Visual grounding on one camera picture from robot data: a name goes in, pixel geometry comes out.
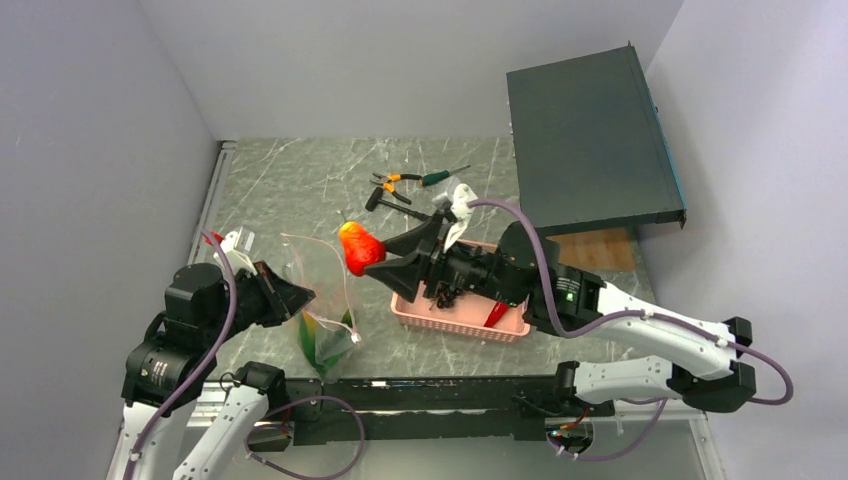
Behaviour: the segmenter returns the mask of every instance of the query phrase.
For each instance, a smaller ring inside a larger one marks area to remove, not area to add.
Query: screwdriver
[[[441,172],[436,173],[428,173],[421,177],[421,185],[424,187],[429,187],[430,185],[435,185],[442,180],[450,177],[451,175],[456,175],[457,173],[465,170],[466,168],[471,168],[471,165],[466,165],[464,167],[459,167],[454,171],[442,170]]]

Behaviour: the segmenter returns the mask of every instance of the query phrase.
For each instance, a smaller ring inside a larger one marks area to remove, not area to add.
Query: white wall
[[[0,3],[0,477],[105,478],[216,144],[134,0]]]
[[[218,139],[509,133],[508,71],[632,41],[682,0],[141,0]]]
[[[683,231],[642,232],[657,296],[749,318],[796,382],[789,405],[712,416],[734,480],[848,478],[846,45],[843,0],[687,0],[648,70],[690,204]]]

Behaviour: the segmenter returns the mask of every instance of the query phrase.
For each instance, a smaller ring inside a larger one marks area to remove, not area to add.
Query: gray marble surface
[[[251,256],[266,260],[279,272],[287,263],[283,232],[319,238],[341,250],[338,210],[377,238],[392,237],[418,224],[384,206],[373,213],[365,211],[365,200],[374,187],[368,182],[372,172],[423,174],[466,164],[472,167],[460,178],[478,196],[518,202],[510,138],[242,140],[214,225],[223,232],[239,225],[254,230],[258,239]],[[438,186],[423,189],[415,182],[401,182],[399,190],[413,200],[414,208],[429,213]],[[463,238],[496,243],[513,220],[508,213],[489,207],[475,209]],[[653,302],[638,246],[635,241],[631,245],[638,265],[635,272],[596,273]],[[337,367],[344,377],[551,374],[564,360],[608,362],[639,355],[594,338],[565,340],[534,331],[508,345],[404,327],[389,310],[391,292],[385,286],[370,278],[349,278],[362,304],[357,322],[364,341]],[[253,327],[235,336],[218,354],[213,376],[248,360],[284,368],[290,378],[315,376],[298,346],[296,322],[270,329]]]

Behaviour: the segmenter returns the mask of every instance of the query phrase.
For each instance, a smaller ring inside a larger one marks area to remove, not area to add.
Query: pliers
[[[393,197],[397,198],[401,202],[412,205],[412,200],[404,197],[400,193],[398,193],[397,189],[392,182],[397,182],[399,180],[421,180],[421,175],[416,175],[414,173],[391,173],[389,175],[381,175],[379,173],[372,174],[376,179],[372,179],[371,183],[374,185],[380,185],[383,187],[383,190],[391,193]]]

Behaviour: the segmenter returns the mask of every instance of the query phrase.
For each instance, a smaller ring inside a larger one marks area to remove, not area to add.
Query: pink basket
[[[494,250],[494,245],[466,241],[470,245],[479,245]],[[458,333],[469,337],[499,342],[514,343],[530,333],[530,325],[521,318],[526,308],[526,302],[516,308],[510,308],[492,328],[483,324],[489,317],[494,300],[480,295],[465,294],[456,300],[453,308],[438,309],[433,307],[433,301],[423,297],[424,284],[418,287],[418,295],[412,303],[392,295],[392,313],[397,315],[401,325],[430,328],[443,332]]]

